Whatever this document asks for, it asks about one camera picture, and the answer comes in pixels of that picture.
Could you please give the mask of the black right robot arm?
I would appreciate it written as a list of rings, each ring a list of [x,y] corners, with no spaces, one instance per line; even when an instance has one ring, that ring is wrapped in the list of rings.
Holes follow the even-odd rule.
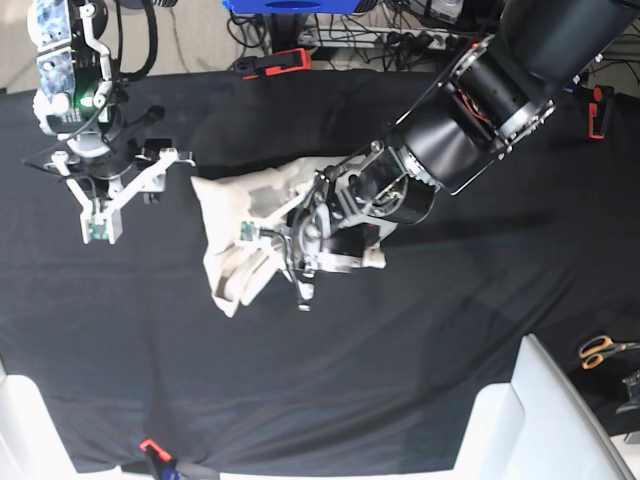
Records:
[[[22,159],[22,164],[64,182],[81,208],[84,243],[115,244],[122,234],[122,210],[136,196],[160,199],[168,169],[195,163],[169,139],[139,143],[141,131],[159,122],[164,109],[153,105],[126,119],[128,86],[144,79],[158,53],[156,8],[169,1],[143,1],[149,49],[142,67],[121,69],[120,53],[103,42],[109,12],[103,1],[35,1],[27,28],[37,48],[39,88],[33,113],[41,131],[55,142]]]

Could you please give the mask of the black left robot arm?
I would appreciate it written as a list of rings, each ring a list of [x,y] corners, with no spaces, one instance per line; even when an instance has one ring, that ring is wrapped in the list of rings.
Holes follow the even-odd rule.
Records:
[[[317,170],[274,227],[300,310],[318,272],[385,263],[381,242],[457,194],[554,112],[555,97],[638,17],[635,1],[509,1],[381,138]]]

